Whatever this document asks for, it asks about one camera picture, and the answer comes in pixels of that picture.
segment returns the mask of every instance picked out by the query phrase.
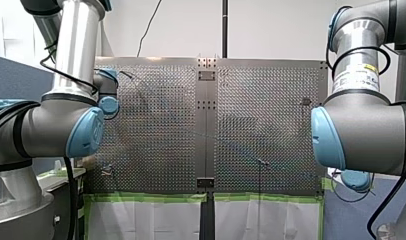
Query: silver robot arm segment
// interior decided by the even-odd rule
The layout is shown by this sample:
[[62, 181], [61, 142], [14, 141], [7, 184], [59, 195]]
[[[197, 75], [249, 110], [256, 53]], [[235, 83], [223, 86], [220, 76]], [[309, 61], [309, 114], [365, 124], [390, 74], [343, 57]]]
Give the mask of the silver robot arm segment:
[[316, 159], [342, 170], [400, 176], [406, 164], [406, 105], [393, 105], [379, 92], [378, 51], [395, 42], [406, 52], [406, 0], [342, 11], [331, 34], [329, 48], [338, 58], [333, 94], [312, 112]]
[[[1, 101], [0, 239], [52, 239], [53, 197], [43, 195], [31, 159], [82, 157], [97, 151], [104, 114], [118, 107], [116, 72], [94, 70], [98, 23], [105, 16], [101, 2], [22, 4], [34, 15], [49, 51], [57, 49], [57, 57], [53, 87], [41, 104]], [[96, 89], [105, 93], [97, 96]]]

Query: black cable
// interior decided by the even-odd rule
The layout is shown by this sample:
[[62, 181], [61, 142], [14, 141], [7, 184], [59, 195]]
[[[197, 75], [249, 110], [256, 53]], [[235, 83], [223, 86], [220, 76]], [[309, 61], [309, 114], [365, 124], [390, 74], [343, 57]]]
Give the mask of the black cable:
[[21, 114], [25, 111], [28, 111], [29, 109], [35, 108], [40, 106], [39, 103], [34, 102], [34, 103], [30, 103], [30, 104], [26, 104], [25, 106], [21, 107], [21, 108], [17, 108], [15, 110], [6, 112], [5, 114], [5, 118], [3, 120], [0, 121], [0, 128], [4, 126], [4, 124], [6, 124], [10, 119], [14, 118], [15, 116], [17, 116], [18, 114]]
[[21, 112], [27, 111], [31, 108], [39, 106], [37, 102], [33, 101], [22, 101], [14, 103], [4, 109], [0, 110], [0, 128], [7, 123], [10, 119], [15, 117]]
[[386, 57], [387, 63], [386, 63], [386, 66], [384, 67], [384, 69], [381, 70], [380, 75], [382, 75], [383, 73], [385, 73], [385, 72], [389, 69], [390, 64], [391, 64], [390, 55], [386, 52], [386, 50], [384, 50], [384, 49], [382, 49], [382, 48], [380, 48], [380, 47], [377, 47], [377, 46], [361, 46], [361, 47], [356, 47], [356, 48], [349, 49], [349, 50], [347, 50], [346, 52], [344, 52], [343, 54], [341, 54], [340, 57], [337, 58], [337, 60], [335, 61], [333, 67], [331, 68], [331, 75], [332, 75], [333, 79], [334, 79], [334, 77], [335, 77], [335, 72], [336, 72], [336, 69], [337, 69], [338, 64], [339, 64], [345, 57], [349, 56], [350, 54], [354, 53], [355, 51], [359, 51], [359, 50], [369, 50], [369, 49], [370, 49], [370, 50], [376, 50], [376, 51], [378, 51], [378, 52], [384, 54], [384, 56]]
[[106, 70], [104, 70], [104, 69], [100, 69], [100, 68], [94, 68], [94, 70], [95, 70], [95, 71], [102, 72], [102, 73], [105, 73], [106, 75], [108, 75], [108, 77], [111, 78], [111, 79], [116, 83], [116, 88], [119, 87], [119, 81], [118, 81], [118, 79], [117, 79], [115, 76], [113, 76], [111, 73], [109, 73], [108, 71], [106, 71]]
[[54, 46], [56, 46], [56, 45], [57, 45], [57, 39], [54, 40], [54, 42], [53, 42], [52, 44], [46, 46], [46, 47], [44, 48], [44, 50], [49, 50], [50, 48], [52, 48], [52, 47], [54, 47]]
[[70, 195], [70, 218], [69, 218], [69, 231], [68, 231], [68, 240], [73, 239], [75, 233], [75, 225], [77, 219], [77, 194], [78, 189], [76, 188], [75, 179], [73, 177], [72, 164], [68, 157], [64, 157], [66, 166], [66, 173], [68, 175], [68, 184], [69, 184], [69, 195]]
[[[406, 104], [406, 101], [395, 102], [391, 105], [402, 105], [402, 104]], [[402, 187], [402, 185], [403, 185], [403, 183], [405, 183], [405, 181], [406, 181], [406, 166], [403, 168], [402, 176], [399, 178], [396, 185], [394, 185], [393, 189], [390, 191], [390, 193], [387, 195], [387, 197], [383, 200], [383, 202], [380, 204], [380, 206], [378, 206], [377, 210], [375, 210], [374, 214], [372, 214], [371, 218], [368, 221], [368, 224], [366, 227], [372, 238], [376, 239], [376, 236], [375, 236], [374, 232], [372, 231], [372, 225], [374, 224], [375, 220], [377, 220], [377, 218], [381, 214], [381, 212], [390, 203], [390, 201], [393, 199], [393, 197], [396, 195], [396, 193], [399, 191], [399, 189]]]
[[97, 88], [96, 86], [94, 86], [93, 84], [91, 84], [91, 83], [89, 83], [89, 82], [86, 82], [86, 81], [83, 81], [83, 80], [81, 80], [81, 79], [78, 79], [78, 78], [76, 78], [76, 77], [73, 77], [73, 76], [71, 76], [71, 75], [69, 75], [69, 74], [67, 74], [67, 73], [64, 73], [64, 72], [62, 72], [62, 71], [59, 71], [59, 70], [57, 70], [57, 69], [55, 69], [55, 68], [53, 68], [53, 67], [50, 67], [50, 66], [48, 66], [47, 64], [45, 64], [45, 62], [46, 62], [48, 59], [51, 58], [51, 56], [53, 55], [53, 53], [54, 53], [55, 51], [56, 51], [56, 50], [51, 51], [50, 54], [49, 54], [46, 58], [44, 58], [43, 60], [40, 61], [41, 66], [47, 68], [48, 70], [50, 70], [50, 71], [52, 71], [52, 72], [55, 72], [55, 73], [57, 73], [57, 74], [59, 74], [59, 75], [62, 75], [63, 77], [68, 78], [68, 79], [70, 79], [70, 80], [72, 80], [72, 81], [74, 81], [74, 82], [77, 82], [77, 83], [80, 83], [80, 84], [83, 84], [83, 85], [85, 85], [85, 86], [90, 87], [90, 88], [92, 89], [91, 95], [96, 94], [96, 93], [98, 92], [98, 88]]
[[156, 9], [154, 10], [153, 15], [152, 15], [151, 18], [150, 18], [150, 21], [149, 21], [149, 23], [147, 24], [147, 29], [146, 29], [144, 35], [141, 37], [140, 46], [138, 47], [137, 57], [140, 56], [141, 46], [143, 45], [143, 40], [144, 40], [144, 38], [147, 36], [147, 33], [149, 32], [151, 22], [153, 21], [153, 18], [154, 18], [154, 16], [156, 15], [157, 10], [159, 9], [160, 3], [162, 3], [162, 0], [159, 0], [159, 2], [157, 3]]
[[340, 18], [340, 15], [341, 15], [344, 11], [346, 11], [347, 9], [350, 9], [350, 8], [352, 8], [352, 7], [351, 7], [351, 6], [343, 6], [343, 7], [339, 8], [339, 9], [337, 10], [337, 12], [334, 14], [334, 16], [333, 16], [333, 18], [332, 18], [332, 20], [331, 20], [330, 25], [328, 26], [328, 27], [329, 27], [329, 31], [328, 31], [328, 38], [327, 38], [327, 49], [326, 49], [326, 51], [325, 51], [325, 60], [326, 60], [327, 65], [328, 65], [328, 67], [329, 67], [330, 69], [332, 69], [333, 67], [331, 66], [331, 63], [330, 63], [329, 51], [331, 50], [331, 47], [332, 47], [331, 44], [332, 44], [332, 41], [333, 41], [335, 25], [336, 25], [338, 19]]
[[387, 45], [383, 45], [385, 48], [387, 48], [387, 50], [389, 50], [390, 52], [392, 52], [392, 53], [394, 53], [394, 54], [396, 54], [396, 55], [399, 55], [399, 53], [398, 52], [396, 52], [395, 50], [393, 50], [391, 47], [389, 47], [389, 46], [387, 46]]
[[334, 194], [335, 194], [341, 201], [346, 202], [346, 203], [356, 203], [356, 202], [360, 202], [360, 201], [364, 200], [364, 199], [369, 195], [369, 193], [371, 192], [371, 187], [372, 187], [372, 185], [373, 185], [373, 183], [374, 183], [374, 177], [375, 177], [375, 174], [374, 174], [374, 173], [372, 174], [372, 178], [371, 178], [371, 183], [370, 183], [370, 186], [369, 186], [369, 190], [368, 190], [366, 193], [364, 193], [360, 198], [353, 199], [353, 200], [349, 200], [349, 199], [345, 199], [345, 198], [343, 198], [342, 196], [340, 196], [340, 194], [338, 194], [336, 188], [334, 187], [334, 174], [338, 174], [338, 173], [336, 173], [336, 170], [333, 172], [333, 174], [332, 174], [332, 176], [331, 176], [331, 188], [332, 188]]
[[116, 117], [118, 116], [118, 114], [119, 114], [120, 111], [121, 111], [121, 105], [118, 106], [118, 111], [116, 111], [115, 115], [113, 115], [113, 116], [110, 117], [110, 118], [105, 118], [104, 120], [110, 121], [110, 120], [116, 118]]

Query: pegboard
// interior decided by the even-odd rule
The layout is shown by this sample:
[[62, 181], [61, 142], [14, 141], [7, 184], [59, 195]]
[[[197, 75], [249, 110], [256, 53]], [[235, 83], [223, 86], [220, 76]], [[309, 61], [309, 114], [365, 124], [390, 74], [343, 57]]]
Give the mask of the pegboard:
[[215, 191], [321, 190], [310, 118], [326, 74], [323, 62], [219, 60]]
[[96, 64], [133, 79], [118, 77], [121, 111], [105, 123], [89, 192], [194, 193], [198, 177], [213, 177], [217, 192], [321, 190], [310, 111], [327, 93], [324, 63], [219, 59], [209, 68], [194, 58], [99, 58]]

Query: metal frame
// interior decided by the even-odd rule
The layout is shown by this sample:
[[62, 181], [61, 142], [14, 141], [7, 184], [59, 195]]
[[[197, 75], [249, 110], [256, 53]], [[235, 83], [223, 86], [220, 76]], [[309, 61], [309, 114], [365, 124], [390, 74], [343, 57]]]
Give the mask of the metal frame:
[[[214, 59], [214, 58], [111, 58], [101, 57], [96, 59], [99, 67], [112, 67], [123, 69], [134, 66], [178, 66], [187, 65], [195, 68], [195, 188], [190, 188], [189, 192], [219, 192], [211, 186], [198, 187], [198, 179], [215, 182], [215, 148], [216, 139], [213, 137], [218, 131], [218, 78], [219, 68], [222, 67], [274, 67], [274, 68], [313, 68], [318, 70], [318, 101], [320, 104], [327, 96], [327, 66], [321, 61], [295, 61], [295, 60], [237, 60], [237, 59]], [[324, 169], [317, 167], [316, 174], [321, 178]], [[322, 194], [321, 179], [319, 186], [314, 190], [303, 191], [269, 191], [267, 193], [281, 193], [289, 195], [320, 195]], [[150, 193], [186, 193], [187, 191], [152, 191]]]

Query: green tape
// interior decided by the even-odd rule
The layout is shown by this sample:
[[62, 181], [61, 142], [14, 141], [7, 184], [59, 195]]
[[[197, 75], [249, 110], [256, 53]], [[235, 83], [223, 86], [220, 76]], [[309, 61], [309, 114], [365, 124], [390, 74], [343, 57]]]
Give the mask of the green tape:
[[[318, 240], [323, 239], [324, 227], [324, 198], [323, 197], [296, 197], [280, 194], [258, 193], [215, 193], [215, 201], [250, 201], [259, 200], [271, 202], [293, 202], [319, 204]], [[94, 202], [147, 202], [147, 203], [201, 203], [206, 201], [206, 194], [147, 194], [147, 193], [99, 193], [84, 195], [85, 239], [88, 239], [90, 208]]]
[[147, 194], [147, 193], [102, 193], [86, 194], [88, 202], [148, 202], [148, 203], [200, 203], [206, 201], [205, 194]]
[[90, 207], [91, 207], [91, 202], [84, 199], [84, 221], [85, 221], [84, 239], [85, 240], [88, 240], [88, 223], [90, 222]]
[[320, 197], [296, 197], [281, 194], [258, 194], [258, 193], [215, 193], [217, 202], [263, 200], [270, 202], [293, 202], [293, 203], [320, 203]]
[[318, 240], [324, 239], [324, 206], [325, 199], [322, 198], [322, 201], [319, 204]]
[[[335, 181], [332, 182], [334, 188], [337, 187], [337, 183]], [[322, 178], [322, 189], [324, 190], [333, 190], [333, 186], [331, 185], [331, 178]]]

